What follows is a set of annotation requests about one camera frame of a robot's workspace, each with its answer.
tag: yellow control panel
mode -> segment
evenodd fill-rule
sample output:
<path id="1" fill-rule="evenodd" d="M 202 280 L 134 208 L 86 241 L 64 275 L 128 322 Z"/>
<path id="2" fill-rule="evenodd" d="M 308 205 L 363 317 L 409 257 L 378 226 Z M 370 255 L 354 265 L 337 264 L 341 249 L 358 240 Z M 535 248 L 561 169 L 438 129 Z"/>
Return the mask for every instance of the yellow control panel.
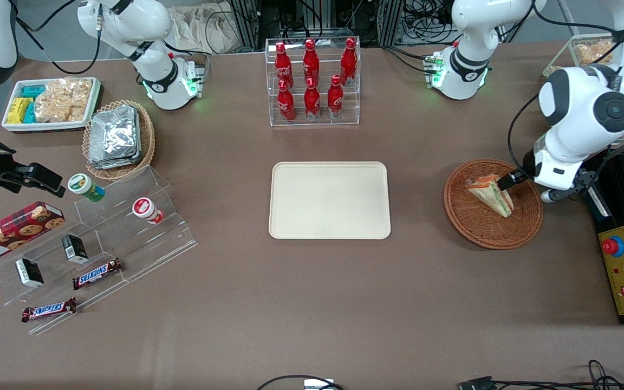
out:
<path id="1" fill-rule="evenodd" d="M 617 313 L 624 316 L 624 226 L 599 234 Z"/>

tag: red button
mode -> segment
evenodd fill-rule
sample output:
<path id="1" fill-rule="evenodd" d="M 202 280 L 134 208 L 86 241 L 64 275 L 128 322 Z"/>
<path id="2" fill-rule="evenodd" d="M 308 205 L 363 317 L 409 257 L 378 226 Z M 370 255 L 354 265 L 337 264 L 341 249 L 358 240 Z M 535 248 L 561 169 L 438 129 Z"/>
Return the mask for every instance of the red button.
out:
<path id="1" fill-rule="evenodd" d="M 614 255 L 618 252 L 618 250 L 620 250 L 618 242 L 612 238 L 607 238 L 603 240 L 601 248 L 609 255 Z"/>

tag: coca-cola logo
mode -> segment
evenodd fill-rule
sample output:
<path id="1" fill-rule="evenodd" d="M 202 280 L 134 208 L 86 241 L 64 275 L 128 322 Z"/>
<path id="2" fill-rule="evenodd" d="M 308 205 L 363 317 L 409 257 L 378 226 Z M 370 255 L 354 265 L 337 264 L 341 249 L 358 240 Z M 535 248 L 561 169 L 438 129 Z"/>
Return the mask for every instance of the coca-cola logo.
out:
<path id="1" fill-rule="evenodd" d="M 276 74 L 279 77 L 289 76 L 290 75 L 290 67 L 278 68 L 278 69 L 276 69 Z"/>

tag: emergency stop button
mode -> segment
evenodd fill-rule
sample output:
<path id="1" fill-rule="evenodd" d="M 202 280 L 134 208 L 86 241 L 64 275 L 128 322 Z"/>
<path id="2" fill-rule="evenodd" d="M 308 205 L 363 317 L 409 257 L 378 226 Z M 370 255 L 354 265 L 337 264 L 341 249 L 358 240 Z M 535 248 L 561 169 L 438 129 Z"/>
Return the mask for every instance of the emergency stop button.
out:
<path id="1" fill-rule="evenodd" d="M 613 257 L 621 257 L 624 254 L 624 241 L 618 236 L 611 236 L 603 240 L 601 249 Z"/>

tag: cookie box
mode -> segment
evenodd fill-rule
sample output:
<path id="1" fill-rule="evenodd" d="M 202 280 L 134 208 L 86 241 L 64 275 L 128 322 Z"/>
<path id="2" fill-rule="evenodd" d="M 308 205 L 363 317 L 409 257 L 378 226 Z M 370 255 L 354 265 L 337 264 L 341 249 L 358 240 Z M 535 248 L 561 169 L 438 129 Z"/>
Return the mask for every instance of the cookie box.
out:
<path id="1" fill-rule="evenodd" d="M 37 201 L 0 220 L 0 257 L 64 224 L 64 214 Z"/>
<path id="2" fill-rule="evenodd" d="M 8 104 L 6 105 L 6 110 L 3 113 L 2 127 L 11 133 L 18 134 L 83 130 L 86 124 L 91 121 L 91 116 L 95 112 L 96 106 L 99 103 L 98 98 L 101 93 L 101 82 L 95 77 L 79 77 L 79 79 L 90 80 L 93 82 L 90 97 L 88 99 L 88 103 L 86 104 L 86 111 L 84 111 L 82 120 L 55 123 L 7 123 L 7 114 L 11 110 L 14 99 L 22 96 L 23 87 L 41 86 L 56 79 L 21 80 L 17 81 L 13 86 L 13 91 L 11 91 L 11 96 L 9 97 Z"/>

